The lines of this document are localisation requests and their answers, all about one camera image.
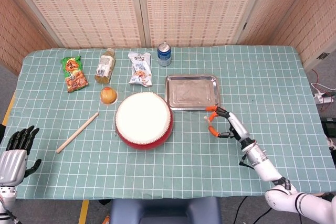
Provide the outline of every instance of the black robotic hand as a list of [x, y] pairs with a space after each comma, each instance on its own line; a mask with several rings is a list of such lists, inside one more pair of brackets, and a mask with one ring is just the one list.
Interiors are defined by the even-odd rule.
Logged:
[[28, 155], [39, 128], [31, 126], [15, 132], [9, 139], [6, 151], [0, 157], [0, 186], [17, 186], [24, 178], [34, 173], [41, 164], [41, 159], [27, 168]]

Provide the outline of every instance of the stainless steel tray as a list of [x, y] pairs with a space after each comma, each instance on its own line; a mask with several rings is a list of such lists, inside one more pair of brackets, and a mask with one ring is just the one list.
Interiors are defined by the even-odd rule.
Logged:
[[205, 74], [166, 77], [164, 99], [172, 110], [205, 110], [220, 106], [218, 80]]

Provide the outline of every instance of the chair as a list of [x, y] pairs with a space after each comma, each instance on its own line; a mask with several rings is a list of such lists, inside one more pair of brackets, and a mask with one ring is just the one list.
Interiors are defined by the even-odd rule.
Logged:
[[114, 199], [110, 224], [221, 224], [216, 197]]

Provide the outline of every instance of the snack bag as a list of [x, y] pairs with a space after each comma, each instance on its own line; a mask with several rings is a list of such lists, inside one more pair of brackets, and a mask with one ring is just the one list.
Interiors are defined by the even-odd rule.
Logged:
[[145, 52], [129, 52], [128, 58], [132, 62], [132, 78], [130, 84], [141, 84], [145, 87], [152, 85], [151, 54]]
[[83, 65], [80, 62], [80, 56], [64, 58], [61, 63], [69, 93], [89, 85], [82, 72]]

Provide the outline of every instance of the white snack bag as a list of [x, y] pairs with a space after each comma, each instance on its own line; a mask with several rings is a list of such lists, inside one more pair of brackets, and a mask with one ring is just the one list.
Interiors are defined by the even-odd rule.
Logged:
[[129, 52], [128, 58], [132, 62], [132, 77], [130, 84], [141, 84], [145, 87], [152, 85], [151, 54], [145, 52]]

